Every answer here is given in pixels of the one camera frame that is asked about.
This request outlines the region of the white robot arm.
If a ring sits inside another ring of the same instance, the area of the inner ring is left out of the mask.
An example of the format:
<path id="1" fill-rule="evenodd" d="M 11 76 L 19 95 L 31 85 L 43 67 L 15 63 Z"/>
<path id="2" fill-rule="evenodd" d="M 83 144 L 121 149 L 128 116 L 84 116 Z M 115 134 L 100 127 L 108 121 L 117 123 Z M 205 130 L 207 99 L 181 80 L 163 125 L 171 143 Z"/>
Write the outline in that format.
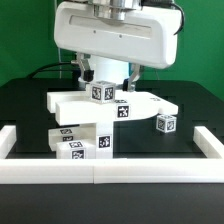
<path id="1" fill-rule="evenodd" d="M 143 66 L 165 69 L 176 59 L 184 13 L 174 0 L 65 0 L 56 10 L 56 45 L 76 53 L 83 81 L 129 90 Z"/>

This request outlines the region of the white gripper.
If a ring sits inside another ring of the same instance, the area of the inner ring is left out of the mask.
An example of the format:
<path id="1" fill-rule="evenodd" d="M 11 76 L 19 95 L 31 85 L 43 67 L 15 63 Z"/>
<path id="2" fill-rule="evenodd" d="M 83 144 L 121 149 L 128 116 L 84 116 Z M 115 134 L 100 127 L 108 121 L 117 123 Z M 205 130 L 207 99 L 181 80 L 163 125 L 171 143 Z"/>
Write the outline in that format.
<path id="1" fill-rule="evenodd" d="M 122 85 L 123 91 L 133 92 L 142 65 L 164 69 L 175 62 L 179 27 L 177 10 L 142 7 L 119 21 L 95 16 L 90 4 L 64 1 L 56 11 L 54 40 L 62 49 L 80 52 L 76 60 L 86 82 L 94 78 L 89 55 L 136 63 Z"/>

